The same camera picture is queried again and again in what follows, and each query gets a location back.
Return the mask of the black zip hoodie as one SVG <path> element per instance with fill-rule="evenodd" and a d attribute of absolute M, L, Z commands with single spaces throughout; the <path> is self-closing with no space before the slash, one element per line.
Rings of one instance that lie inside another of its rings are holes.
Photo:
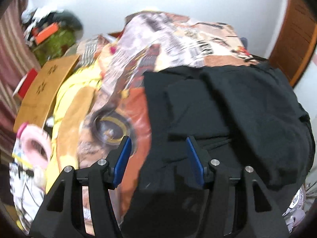
<path fill-rule="evenodd" d="M 146 168 L 143 195 L 158 191 L 163 174 L 173 173 L 174 188 L 193 190 L 180 199 L 184 215 L 163 224 L 126 213 L 124 237 L 193 237 L 198 229 L 206 191 L 199 186 L 187 157 L 186 138 L 193 136 L 201 149 L 232 173 L 249 165 L 266 184 L 282 212 L 304 183 L 315 155 L 309 114 L 298 102 L 285 75 L 263 62 L 255 66 L 190 68 L 180 66 L 154 73 L 162 81 L 165 101 L 159 151 L 162 163 Z"/>

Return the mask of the dark green clothes pile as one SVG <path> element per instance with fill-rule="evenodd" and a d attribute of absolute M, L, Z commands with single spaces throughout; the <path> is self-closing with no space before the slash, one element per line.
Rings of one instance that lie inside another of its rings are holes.
<path fill-rule="evenodd" d="M 83 37 L 82 22 L 72 12 L 68 10 L 55 11 L 53 12 L 53 21 L 59 23 L 61 27 L 72 31 L 76 40 L 80 40 Z"/>

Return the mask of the newspaper print bed cover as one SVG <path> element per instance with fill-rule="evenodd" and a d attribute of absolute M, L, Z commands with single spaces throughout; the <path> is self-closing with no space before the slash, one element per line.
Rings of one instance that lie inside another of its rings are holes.
<path fill-rule="evenodd" d="M 164 184 L 158 191 L 146 195 L 140 191 L 144 170 L 153 170 L 163 161 L 158 146 L 160 131 L 155 124 L 162 123 L 168 106 L 162 81 L 150 77 L 183 64 L 250 66 L 257 60 L 228 24 L 194 22 L 187 16 L 146 11 L 126 18 L 125 28 L 114 44 L 106 44 L 100 36 L 72 46 L 68 55 L 75 54 L 79 55 L 75 72 L 94 64 L 102 76 L 80 131 L 78 168 L 92 165 L 129 135 L 131 159 L 119 191 L 113 193 L 116 219 L 138 208 L 145 218 L 159 224 L 163 224 L 164 216 L 183 216 L 180 199 L 188 198 L 193 190 L 174 188 L 171 171 L 164 172 Z"/>

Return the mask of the yellow blanket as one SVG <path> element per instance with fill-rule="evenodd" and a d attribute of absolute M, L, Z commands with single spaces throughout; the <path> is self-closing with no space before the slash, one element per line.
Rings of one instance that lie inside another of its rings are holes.
<path fill-rule="evenodd" d="M 46 192 L 66 166 L 78 169 L 80 131 L 101 84 L 101 69 L 93 64 L 77 70 L 59 88 L 53 110 L 52 156 L 46 168 Z"/>

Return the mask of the pink plush toy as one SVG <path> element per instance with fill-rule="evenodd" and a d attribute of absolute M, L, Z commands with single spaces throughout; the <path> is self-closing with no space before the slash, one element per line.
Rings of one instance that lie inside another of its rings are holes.
<path fill-rule="evenodd" d="M 34 168 L 46 169 L 52 155 L 49 134 L 37 125 L 25 122 L 18 128 L 17 138 L 27 162 Z"/>

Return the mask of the red tissue box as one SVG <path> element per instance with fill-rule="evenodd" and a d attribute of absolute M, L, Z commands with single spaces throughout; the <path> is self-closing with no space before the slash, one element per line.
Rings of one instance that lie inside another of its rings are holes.
<path fill-rule="evenodd" d="M 14 99 L 18 99 L 19 101 L 22 101 L 30 88 L 32 82 L 38 75 L 38 71 L 32 68 L 27 72 L 27 74 L 20 80 L 17 87 L 15 88 L 13 92 Z"/>

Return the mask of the green patterned storage box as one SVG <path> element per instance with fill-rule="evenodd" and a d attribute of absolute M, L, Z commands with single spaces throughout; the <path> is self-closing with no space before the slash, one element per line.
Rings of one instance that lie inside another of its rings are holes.
<path fill-rule="evenodd" d="M 74 32 L 68 29 L 59 29 L 41 44 L 34 46 L 31 51 L 40 66 L 43 66 L 49 60 L 62 57 L 75 41 Z"/>

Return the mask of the red striped curtain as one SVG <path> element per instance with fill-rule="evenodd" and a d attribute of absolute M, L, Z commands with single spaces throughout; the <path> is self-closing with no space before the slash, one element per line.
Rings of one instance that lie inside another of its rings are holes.
<path fill-rule="evenodd" d="M 1 153 L 10 155 L 16 140 L 13 132 L 18 103 L 13 92 L 22 77 L 40 64 L 25 44 L 21 14 L 28 0 L 12 0 L 1 17 Z"/>

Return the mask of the orange shoe box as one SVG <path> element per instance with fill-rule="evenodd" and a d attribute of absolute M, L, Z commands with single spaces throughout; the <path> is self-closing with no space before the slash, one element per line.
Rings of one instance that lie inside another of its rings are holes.
<path fill-rule="evenodd" d="M 58 23 L 52 23 L 42 31 L 40 31 L 34 38 L 36 45 L 41 44 L 43 41 L 45 41 L 47 38 L 49 38 L 51 35 L 56 33 L 59 30 L 59 24 Z"/>

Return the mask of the brown wooden door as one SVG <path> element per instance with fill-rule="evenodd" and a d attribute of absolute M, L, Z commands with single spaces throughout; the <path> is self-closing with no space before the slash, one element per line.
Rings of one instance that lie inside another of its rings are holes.
<path fill-rule="evenodd" d="M 316 20 L 304 0 L 288 0 L 282 28 L 269 57 L 291 86 L 306 70 L 316 47 Z"/>

